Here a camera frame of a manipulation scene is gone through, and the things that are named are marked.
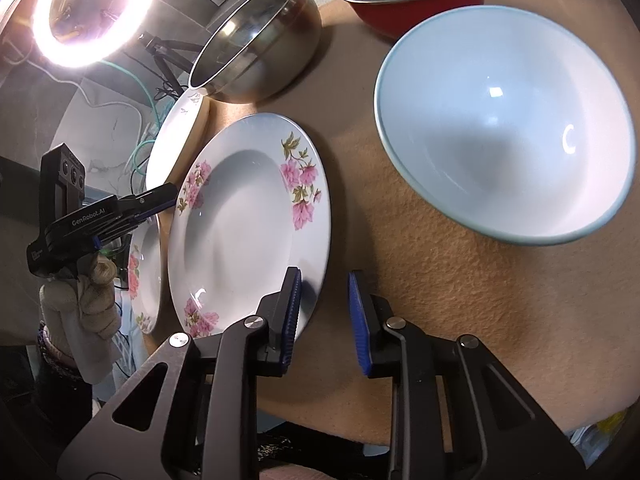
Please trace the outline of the gloved left hand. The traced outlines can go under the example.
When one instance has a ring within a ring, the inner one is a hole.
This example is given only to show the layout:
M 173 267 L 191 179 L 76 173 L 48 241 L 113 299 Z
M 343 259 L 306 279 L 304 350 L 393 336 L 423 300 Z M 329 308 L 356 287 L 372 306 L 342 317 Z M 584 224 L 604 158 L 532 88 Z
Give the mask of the gloved left hand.
M 43 341 L 58 361 L 89 385 L 111 374 L 119 359 L 113 337 L 120 329 L 115 307 L 115 263 L 97 254 L 78 278 L 51 278 L 39 292 Z

